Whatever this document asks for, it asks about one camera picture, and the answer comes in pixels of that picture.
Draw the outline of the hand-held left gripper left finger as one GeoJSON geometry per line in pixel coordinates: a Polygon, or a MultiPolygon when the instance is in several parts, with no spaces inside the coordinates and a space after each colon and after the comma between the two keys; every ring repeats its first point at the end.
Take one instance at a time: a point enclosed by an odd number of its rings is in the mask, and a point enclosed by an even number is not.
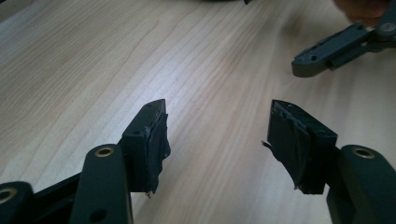
{"type": "Polygon", "coordinates": [[[167,118],[164,99],[149,102],[123,132],[119,146],[125,155],[129,191],[156,192],[163,160],[171,154],[167,118]]]}

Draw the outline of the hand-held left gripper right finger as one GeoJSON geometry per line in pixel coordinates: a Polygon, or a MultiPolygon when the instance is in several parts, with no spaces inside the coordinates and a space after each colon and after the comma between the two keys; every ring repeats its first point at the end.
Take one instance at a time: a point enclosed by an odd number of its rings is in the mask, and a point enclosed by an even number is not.
{"type": "Polygon", "coordinates": [[[289,102],[271,103],[267,142],[303,194],[322,194],[338,135],[289,102]]]}

